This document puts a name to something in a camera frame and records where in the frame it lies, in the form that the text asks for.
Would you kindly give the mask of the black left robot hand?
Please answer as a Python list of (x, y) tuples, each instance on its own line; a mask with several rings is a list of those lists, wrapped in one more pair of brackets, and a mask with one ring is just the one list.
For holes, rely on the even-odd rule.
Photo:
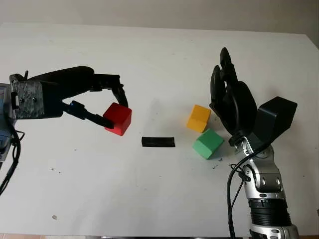
[(97, 74), (87, 66), (48, 72), (27, 80), (41, 84), (44, 109), (37, 113), (34, 119), (59, 118), (66, 112), (81, 120), (88, 119), (95, 124), (113, 129), (114, 120), (87, 111), (85, 106), (79, 102), (72, 101), (66, 104), (63, 100), (88, 91), (111, 90), (120, 105), (128, 106), (124, 85), (121, 84), (119, 75)]

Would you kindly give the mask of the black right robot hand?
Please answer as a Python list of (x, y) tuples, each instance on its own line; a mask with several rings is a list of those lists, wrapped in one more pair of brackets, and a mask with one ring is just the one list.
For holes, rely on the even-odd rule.
[(252, 132), (257, 106), (248, 86), (238, 80), (225, 47), (220, 52), (220, 65), (214, 67), (211, 75), (210, 94), (209, 106), (231, 134), (229, 144), (235, 146)]

